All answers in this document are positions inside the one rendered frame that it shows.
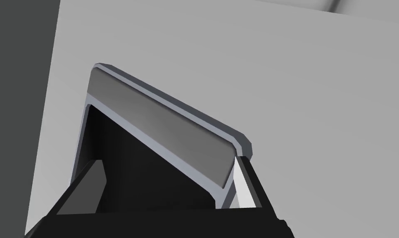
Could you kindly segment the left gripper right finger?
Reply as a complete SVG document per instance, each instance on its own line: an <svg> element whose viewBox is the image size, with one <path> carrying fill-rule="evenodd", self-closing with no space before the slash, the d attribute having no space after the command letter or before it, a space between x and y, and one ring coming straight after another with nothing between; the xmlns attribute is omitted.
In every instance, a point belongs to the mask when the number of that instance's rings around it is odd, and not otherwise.
<svg viewBox="0 0 399 238"><path fill-rule="evenodd" d="M272 207L250 160L245 156L235 158L234 184L240 208Z"/></svg>

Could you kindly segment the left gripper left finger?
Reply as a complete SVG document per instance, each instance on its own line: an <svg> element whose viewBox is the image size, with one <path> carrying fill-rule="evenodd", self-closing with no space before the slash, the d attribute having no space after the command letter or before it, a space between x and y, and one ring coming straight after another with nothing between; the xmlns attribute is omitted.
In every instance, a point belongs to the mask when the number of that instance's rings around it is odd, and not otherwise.
<svg viewBox="0 0 399 238"><path fill-rule="evenodd" d="M47 215L95 213L106 183L103 161L91 160Z"/></svg>

